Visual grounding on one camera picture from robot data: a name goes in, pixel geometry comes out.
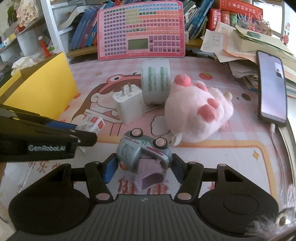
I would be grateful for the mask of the small white red box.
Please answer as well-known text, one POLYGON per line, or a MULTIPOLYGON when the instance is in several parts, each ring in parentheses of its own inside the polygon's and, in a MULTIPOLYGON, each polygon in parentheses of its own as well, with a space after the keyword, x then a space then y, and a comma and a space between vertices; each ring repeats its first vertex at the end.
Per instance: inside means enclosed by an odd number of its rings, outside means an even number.
MULTIPOLYGON (((98 134, 102 131, 102 129, 105 126, 105 121, 103 120, 102 117, 97 117, 94 115, 87 115, 83 121, 76 127, 77 130, 81 131, 88 131, 88 132, 94 132, 98 134)), ((88 149, 91 147, 83 147, 79 146, 79 149, 83 152, 86 153, 88 149)))

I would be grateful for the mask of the grey toy car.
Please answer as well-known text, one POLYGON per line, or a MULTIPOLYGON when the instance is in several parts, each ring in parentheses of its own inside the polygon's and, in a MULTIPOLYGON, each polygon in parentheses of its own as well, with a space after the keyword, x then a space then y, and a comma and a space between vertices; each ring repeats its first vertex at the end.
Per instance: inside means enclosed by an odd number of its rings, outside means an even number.
POLYGON ((117 147, 116 156, 130 172, 136 172, 142 155, 159 160, 163 169, 171 166, 173 157, 168 141, 163 137, 152 138, 144 135, 141 128, 126 132, 117 147))

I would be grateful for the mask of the white power adapter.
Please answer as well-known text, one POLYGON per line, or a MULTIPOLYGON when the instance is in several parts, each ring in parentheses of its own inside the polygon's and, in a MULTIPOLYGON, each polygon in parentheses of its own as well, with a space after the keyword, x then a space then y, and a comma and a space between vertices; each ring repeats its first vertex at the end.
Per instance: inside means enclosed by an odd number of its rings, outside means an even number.
POLYGON ((142 89, 128 83, 121 87, 120 92, 113 95, 116 102, 116 111, 125 125, 130 124, 144 116, 144 101, 142 89))

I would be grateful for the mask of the pink plush toy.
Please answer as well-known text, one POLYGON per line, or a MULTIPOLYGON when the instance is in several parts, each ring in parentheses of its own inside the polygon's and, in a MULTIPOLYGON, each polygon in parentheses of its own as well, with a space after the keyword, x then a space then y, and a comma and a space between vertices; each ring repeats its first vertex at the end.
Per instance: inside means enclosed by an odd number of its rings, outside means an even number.
POLYGON ((231 92, 222 93, 178 74, 165 103, 165 122, 173 135, 171 144, 202 142, 225 127, 233 113, 231 92))

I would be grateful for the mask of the white tape roll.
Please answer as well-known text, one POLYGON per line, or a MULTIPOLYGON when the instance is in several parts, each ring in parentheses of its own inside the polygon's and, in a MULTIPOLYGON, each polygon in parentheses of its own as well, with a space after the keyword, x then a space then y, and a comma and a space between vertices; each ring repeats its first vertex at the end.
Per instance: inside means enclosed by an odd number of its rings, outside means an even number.
POLYGON ((164 104, 171 88, 168 59, 150 59, 142 63, 142 97, 146 105, 164 104))

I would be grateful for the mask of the yellow cardboard box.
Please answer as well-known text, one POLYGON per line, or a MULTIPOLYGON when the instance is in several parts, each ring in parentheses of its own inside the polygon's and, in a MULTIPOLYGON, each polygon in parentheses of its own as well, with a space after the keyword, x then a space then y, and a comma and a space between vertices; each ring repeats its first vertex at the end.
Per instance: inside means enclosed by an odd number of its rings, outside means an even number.
POLYGON ((63 52, 17 71, 1 87, 1 104, 58 119, 78 94, 63 52))

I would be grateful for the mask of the pink cartoon tablecloth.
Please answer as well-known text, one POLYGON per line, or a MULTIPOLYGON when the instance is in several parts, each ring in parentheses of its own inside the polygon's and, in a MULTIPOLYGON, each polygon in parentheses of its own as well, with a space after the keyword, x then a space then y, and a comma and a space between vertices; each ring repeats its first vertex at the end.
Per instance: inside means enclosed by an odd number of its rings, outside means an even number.
MULTIPOLYGON (((81 95, 73 99, 70 107, 59 117, 59 120, 69 123, 88 92, 93 87, 106 82, 111 75, 140 73, 144 60, 140 58, 105 62, 93 60, 69 65, 81 95)), ((199 162, 206 168, 216 168, 220 163, 227 164, 272 194, 281 209, 287 195, 285 193, 292 183, 292 174, 281 134, 276 130, 271 137, 270 124, 264 124, 258 120, 257 94, 234 84, 230 69, 213 60, 184 57, 170 58, 169 61, 172 78, 179 73, 186 73, 195 82, 201 80, 208 87, 217 87, 222 92, 230 91, 234 106, 233 117, 230 118, 226 128, 222 128, 200 143, 181 142, 178 146, 171 147, 171 151, 185 162, 199 162), (199 74, 205 72, 210 72, 213 79, 203 80, 199 77, 199 74)), ((112 125, 106 121, 98 135, 97 144, 86 153, 77 148, 73 159, 7 163, 1 180, 3 219, 6 218, 3 215, 8 215, 6 212, 8 206, 17 194, 59 165, 70 163, 73 168, 80 168, 92 161, 103 162, 110 154, 116 152, 121 136, 125 132, 141 127, 142 124, 144 135, 160 136, 166 130, 161 115, 164 115, 163 108, 154 109, 139 119, 140 122, 134 121, 129 126, 122 125, 120 131, 118 123, 111 127, 112 125)), ((171 194, 174 197, 180 187, 171 170, 167 171, 163 184, 156 184, 144 191, 138 191, 135 188, 132 177, 132 173, 119 168, 107 187, 114 197, 118 193, 171 194)))

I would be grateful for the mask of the white tissue pack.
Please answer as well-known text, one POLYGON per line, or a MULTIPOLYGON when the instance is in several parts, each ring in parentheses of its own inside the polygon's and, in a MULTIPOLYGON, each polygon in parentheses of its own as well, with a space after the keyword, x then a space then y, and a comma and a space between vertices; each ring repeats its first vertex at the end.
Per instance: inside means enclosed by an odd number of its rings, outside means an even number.
POLYGON ((19 60, 13 63, 11 67, 12 68, 11 76, 13 76, 17 71, 37 65, 38 63, 42 62, 44 59, 45 59, 45 56, 41 52, 28 57, 20 58, 19 60))

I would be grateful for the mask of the row of blue books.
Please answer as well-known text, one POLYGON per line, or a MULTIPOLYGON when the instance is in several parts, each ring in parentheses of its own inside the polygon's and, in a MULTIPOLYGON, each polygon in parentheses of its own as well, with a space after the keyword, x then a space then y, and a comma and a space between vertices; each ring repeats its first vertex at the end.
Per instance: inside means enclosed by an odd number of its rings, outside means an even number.
POLYGON ((77 50, 92 45, 94 36, 96 35, 95 26, 97 20, 97 13, 101 9, 106 9, 114 6, 114 1, 106 1, 99 5, 88 6, 79 13, 81 16, 72 39, 68 45, 68 50, 77 50))

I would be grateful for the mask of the white shelf unit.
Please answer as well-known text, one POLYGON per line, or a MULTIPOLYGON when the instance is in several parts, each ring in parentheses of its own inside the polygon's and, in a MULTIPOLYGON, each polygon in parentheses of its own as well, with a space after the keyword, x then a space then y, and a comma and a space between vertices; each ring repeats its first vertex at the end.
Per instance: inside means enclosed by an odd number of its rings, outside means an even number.
POLYGON ((96 49, 86 46, 85 48, 70 48, 70 44, 76 26, 66 21, 71 17, 66 16, 68 12, 72 14, 77 10, 86 10, 95 6, 102 6, 103 1, 37 1, 37 5, 42 8, 39 18, 33 20, 22 32, 1 51, 1 60, 6 62, 11 56, 27 57, 39 51, 37 44, 38 37, 43 33, 52 41, 55 53, 63 52, 68 60, 78 56, 93 54, 96 49))

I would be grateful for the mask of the black smartphone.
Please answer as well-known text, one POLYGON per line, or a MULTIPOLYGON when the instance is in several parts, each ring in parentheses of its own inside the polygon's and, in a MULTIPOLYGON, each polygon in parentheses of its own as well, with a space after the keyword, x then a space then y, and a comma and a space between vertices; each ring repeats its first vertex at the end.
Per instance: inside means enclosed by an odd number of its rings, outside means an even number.
POLYGON ((280 58, 264 51, 256 52, 258 64, 260 120, 277 126, 287 124, 287 90, 280 58))

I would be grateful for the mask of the pink toy keyboard tablet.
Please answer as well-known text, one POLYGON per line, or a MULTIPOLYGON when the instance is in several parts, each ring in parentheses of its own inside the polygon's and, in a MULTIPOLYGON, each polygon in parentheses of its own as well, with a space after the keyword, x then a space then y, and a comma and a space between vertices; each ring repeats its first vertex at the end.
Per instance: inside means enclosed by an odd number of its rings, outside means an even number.
POLYGON ((182 58, 185 24, 180 1, 142 1, 101 9, 97 14, 100 61, 127 58, 182 58))

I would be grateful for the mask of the pile of papers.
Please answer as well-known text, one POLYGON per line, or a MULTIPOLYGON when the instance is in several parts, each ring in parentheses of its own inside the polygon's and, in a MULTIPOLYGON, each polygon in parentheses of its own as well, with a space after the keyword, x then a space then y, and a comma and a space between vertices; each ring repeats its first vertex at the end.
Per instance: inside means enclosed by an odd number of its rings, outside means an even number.
POLYGON ((257 51, 279 57, 287 78, 287 95, 295 98, 295 55, 279 39, 264 34, 259 36, 252 37, 238 26, 218 23, 215 31, 206 30, 201 51, 214 53, 221 63, 238 60, 255 63, 257 51))

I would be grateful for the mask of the red book box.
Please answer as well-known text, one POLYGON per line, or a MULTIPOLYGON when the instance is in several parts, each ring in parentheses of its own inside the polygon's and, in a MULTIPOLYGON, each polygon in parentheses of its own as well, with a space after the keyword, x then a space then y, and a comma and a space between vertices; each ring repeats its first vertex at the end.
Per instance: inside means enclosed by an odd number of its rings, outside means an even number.
POLYGON ((263 9, 244 1, 219 0, 217 1, 217 8, 236 14, 241 14, 255 20, 260 20, 263 17, 263 9))

